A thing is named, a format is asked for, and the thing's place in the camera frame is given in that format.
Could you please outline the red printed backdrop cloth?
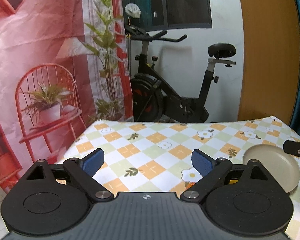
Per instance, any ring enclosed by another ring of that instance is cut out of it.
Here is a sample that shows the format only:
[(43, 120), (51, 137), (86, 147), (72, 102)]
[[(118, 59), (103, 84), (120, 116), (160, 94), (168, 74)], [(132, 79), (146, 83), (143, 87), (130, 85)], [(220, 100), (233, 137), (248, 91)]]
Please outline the red printed backdrop cloth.
[(133, 117), (122, 0), (0, 0), (0, 187)]

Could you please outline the checkered floral tablecloth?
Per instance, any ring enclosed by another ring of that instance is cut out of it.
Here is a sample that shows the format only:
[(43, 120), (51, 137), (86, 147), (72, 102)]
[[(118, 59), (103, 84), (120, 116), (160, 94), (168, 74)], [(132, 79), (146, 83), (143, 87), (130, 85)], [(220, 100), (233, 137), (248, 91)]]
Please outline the checkered floral tablecloth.
[(61, 161), (101, 148), (105, 160), (94, 178), (112, 193), (182, 193), (200, 179), (191, 164), (194, 149), (240, 164), (251, 146), (282, 147), (286, 140), (300, 142), (300, 135), (274, 116), (211, 124), (100, 120), (75, 140)]

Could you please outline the dark window frame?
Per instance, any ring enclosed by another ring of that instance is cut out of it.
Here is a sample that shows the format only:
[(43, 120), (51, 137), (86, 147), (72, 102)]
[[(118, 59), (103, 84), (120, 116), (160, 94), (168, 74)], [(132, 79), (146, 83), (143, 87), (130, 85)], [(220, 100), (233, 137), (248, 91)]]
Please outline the dark window frame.
[(167, 29), (212, 28), (210, 0), (122, 0), (122, 6), (137, 4), (140, 18), (128, 20), (145, 31)]

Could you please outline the black exercise bike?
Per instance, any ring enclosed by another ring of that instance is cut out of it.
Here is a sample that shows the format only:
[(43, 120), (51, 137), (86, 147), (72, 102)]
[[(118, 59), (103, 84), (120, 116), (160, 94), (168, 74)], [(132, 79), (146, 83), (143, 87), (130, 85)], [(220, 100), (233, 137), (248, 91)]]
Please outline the black exercise bike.
[(230, 58), (236, 55), (232, 44), (217, 43), (208, 47), (208, 65), (205, 71), (198, 98), (180, 96), (168, 82), (154, 69), (158, 57), (152, 57), (152, 63), (147, 62), (148, 46), (153, 41), (179, 43), (187, 38), (183, 35), (178, 39), (166, 38), (167, 31), (163, 30), (153, 36), (144, 29), (131, 23), (125, 26), (126, 36), (130, 40), (141, 41), (141, 53), (136, 55), (138, 72), (131, 79), (133, 94), (133, 114), (136, 122), (155, 122), (167, 116), (181, 123), (204, 123), (209, 113), (205, 103), (211, 83), (217, 83), (215, 65), (221, 63), (230, 68), (235, 65)]

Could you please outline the white cloth on handlebar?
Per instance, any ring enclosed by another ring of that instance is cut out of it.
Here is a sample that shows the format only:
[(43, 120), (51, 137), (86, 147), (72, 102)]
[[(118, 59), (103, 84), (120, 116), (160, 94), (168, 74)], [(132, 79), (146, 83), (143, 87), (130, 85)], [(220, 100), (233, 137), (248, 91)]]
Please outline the white cloth on handlebar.
[(128, 3), (125, 6), (125, 13), (132, 18), (140, 18), (141, 17), (141, 10), (139, 6), (135, 3)]

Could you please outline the beige oval plate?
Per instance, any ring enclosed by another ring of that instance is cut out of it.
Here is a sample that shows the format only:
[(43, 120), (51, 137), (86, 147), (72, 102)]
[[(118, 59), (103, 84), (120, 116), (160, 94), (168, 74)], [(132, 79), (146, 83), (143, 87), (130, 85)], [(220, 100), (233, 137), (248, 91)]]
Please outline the beige oval plate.
[(297, 188), (300, 181), (300, 167), (282, 148), (266, 144), (254, 145), (244, 153), (243, 164), (252, 159), (260, 161), (287, 193)]

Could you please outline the wooden door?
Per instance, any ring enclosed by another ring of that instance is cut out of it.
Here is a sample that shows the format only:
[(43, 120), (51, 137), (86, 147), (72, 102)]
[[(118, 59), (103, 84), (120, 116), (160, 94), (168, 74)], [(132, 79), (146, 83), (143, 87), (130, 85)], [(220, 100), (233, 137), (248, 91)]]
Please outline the wooden door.
[(292, 119), (299, 84), (300, 24), (295, 0), (241, 0), (244, 67), (238, 119)]

